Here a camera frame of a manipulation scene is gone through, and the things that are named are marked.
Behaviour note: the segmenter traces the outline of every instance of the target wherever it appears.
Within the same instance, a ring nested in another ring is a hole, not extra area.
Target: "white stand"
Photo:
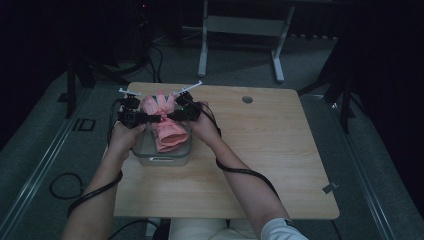
[[[280,54],[287,37],[295,7],[290,7],[285,21],[280,21],[208,15],[208,0],[204,0],[203,2],[202,49],[200,51],[199,69],[197,71],[199,77],[206,76],[208,58],[207,34],[210,31],[278,37],[278,45],[271,51],[271,57],[277,81],[284,81]]]

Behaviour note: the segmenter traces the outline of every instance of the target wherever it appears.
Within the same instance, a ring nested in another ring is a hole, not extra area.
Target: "pink cloth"
[[[188,139],[187,131],[177,122],[167,118],[167,114],[174,112],[175,94],[170,93],[168,99],[163,91],[156,94],[156,101],[152,96],[147,96],[141,102],[141,108],[149,115],[162,115],[162,122],[152,123],[152,131],[155,137],[156,150],[169,152],[178,148]]]

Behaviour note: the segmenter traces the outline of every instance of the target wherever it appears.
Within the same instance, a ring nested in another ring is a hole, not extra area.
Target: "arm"
[[[212,149],[223,165],[249,169],[219,136],[215,126],[203,113],[197,122],[189,122],[189,125],[193,133]],[[240,173],[224,172],[224,175],[258,238],[261,236],[262,228],[270,220],[289,219],[281,201],[263,180]]]
[[[84,195],[115,180],[129,149],[143,132],[145,125],[127,129],[118,123],[112,133],[109,148]],[[107,239],[113,220],[117,185],[89,199],[74,209],[66,224],[62,239]]]

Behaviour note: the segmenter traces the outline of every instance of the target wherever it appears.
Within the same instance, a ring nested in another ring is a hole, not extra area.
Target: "table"
[[[184,85],[131,83],[143,96]],[[202,85],[190,91],[208,101],[223,139],[276,188],[293,219],[335,219],[339,210],[297,93],[287,89]],[[242,98],[253,99],[250,104]],[[122,169],[115,216],[244,218],[212,151],[196,137],[187,165],[142,166],[130,154]]]

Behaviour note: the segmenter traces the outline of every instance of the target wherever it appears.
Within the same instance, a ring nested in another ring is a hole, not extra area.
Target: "black cable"
[[[159,55],[160,55],[160,59],[159,59],[159,66],[158,66],[158,71],[157,71],[157,76],[158,76],[158,82],[159,82],[159,83],[162,83],[162,79],[160,78],[160,70],[161,70],[161,68],[162,68],[163,54],[162,54],[162,51],[161,51],[159,48],[155,47],[154,45],[151,45],[151,47],[152,47],[153,49],[155,49],[155,50],[159,53]]]
[[[275,190],[274,186],[272,185],[271,181],[268,180],[268,178],[266,178],[264,175],[250,170],[250,169],[243,169],[243,168],[229,168],[225,165],[223,165],[221,162],[218,161],[218,159],[216,159],[216,165],[225,172],[231,172],[231,173],[241,173],[241,174],[248,174],[248,175],[252,175],[255,176],[257,178],[260,178],[262,181],[264,181],[269,188],[271,188],[271,190],[275,193],[275,195],[278,197],[278,199],[280,199],[280,196],[278,196],[277,191]]]
[[[113,71],[116,74],[119,74],[120,76],[125,76],[127,74],[133,73],[137,70],[140,70],[141,68],[143,68],[146,65],[146,62],[142,61],[141,59],[135,61],[134,66],[122,69],[122,70],[116,70]]]
[[[57,180],[59,180],[60,178],[62,178],[64,176],[74,176],[78,180],[79,189],[80,189],[79,194],[73,195],[73,196],[60,196],[60,195],[58,195],[58,194],[56,194],[54,192],[54,184],[56,183]],[[84,192],[82,179],[77,174],[75,174],[75,173],[70,173],[70,172],[62,173],[59,176],[55,177],[55,179],[53,179],[53,181],[50,183],[50,185],[49,185],[49,192],[50,192],[51,195],[53,195],[53,197],[58,198],[58,199],[62,199],[62,200],[69,200],[69,199],[78,198]]]
[[[209,118],[209,120],[213,123],[213,125],[215,125],[215,128],[216,128],[216,130],[218,131],[218,133],[219,133],[219,136],[221,136],[221,129],[218,127],[218,124],[216,123],[216,120],[215,120],[215,116],[213,115],[213,112],[212,112],[212,110],[209,108],[209,106],[208,105],[206,105],[206,104],[204,104],[204,103],[202,103],[202,102],[199,102],[201,105],[203,105],[203,106],[205,106],[209,111],[210,111],[210,114],[212,115],[209,115],[209,113],[207,113],[205,110],[203,110],[203,108],[199,108],[197,105],[196,105],[196,103],[194,103],[194,102],[192,102],[192,101],[190,101],[190,100],[188,100],[188,99],[183,99],[184,101],[186,101],[188,104],[190,104],[191,106],[193,106],[194,108],[196,108],[196,109],[198,109],[198,110],[200,110],[203,114],[205,114],[205,116],[207,117],[207,118]]]
[[[96,189],[96,190],[94,190],[94,191],[92,191],[90,193],[87,193],[84,196],[78,198],[75,202],[73,202],[71,204],[71,206],[69,206],[69,208],[68,208],[68,214],[67,214],[68,218],[69,218],[69,216],[71,216],[72,211],[74,211],[74,209],[76,207],[78,207],[82,203],[84,203],[84,202],[90,200],[91,198],[93,198],[93,197],[95,197],[95,196],[97,196],[97,195],[99,195],[99,194],[101,194],[101,193],[109,190],[110,188],[112,188],[113,186],[115,186],[116,184],[118,184],[121,181],[122,176],[123,176],[122,171],[119,171],[118,177],[115,180],[113,180],[112,182],[110,182],[107,185],[105,185],[105,186],[103,186],[103,187],[101,187],[99,189]]]
[[[116,123],[116,120],[115,121],[113,121],[113,114],[114,114],[114,112],[115,112],[115,108],[116,108],[116,104],[118,104],[119,103],[119,99],[116,99],[114,102],[113,102],[113,104],[112,104],[112,107],[111,107],[111,109],[110,109],[110,114],[109,114],[109,127],[108,127],[108,131],[107,131],[107,139],[106,139],[106,141],[107,141],[107,145],[109,146],[109,142],[110,142],[110,138],[111,138],[111,136],[112,136],[112,130],[113,130],[113,127],[115,126],[115,123]]]
[[[125,228],[127,228],[127,227],[129,227],[129,226],[131,226],[133,224],[136,224],[136,223],[150,223],[153,226],[155,226],[156,229],[159,227],[156,223],[154,223],[152,221],[149,221],[149,220],[146,220],[146,219],[136,220],[136,221],[130,222],[128,224],[125,224],[123,227],[121,227],[120,229],[118,229],[114,234],[112,234],[112,236],[109,237],[109,240],[112,239],[112,238],[114,238],[116,235],[118,235],[119,232],[121,232]]]
[[[149,65],[152,68],[152,72],[150,74],[152,74],[153,76],[153,83],[156,83],[156,70],[155,70],[155,66],[153,65],[153,61],[150,58],[150,56],[148,57],[148,61],[149,61]]]
[[[334,222],[334,220],[331,220],[331,223],[333,224],[334,230],[336,231],[337,237],[342,240],[342,235],[340,234],[339,229],[337,228],[336,223]]]

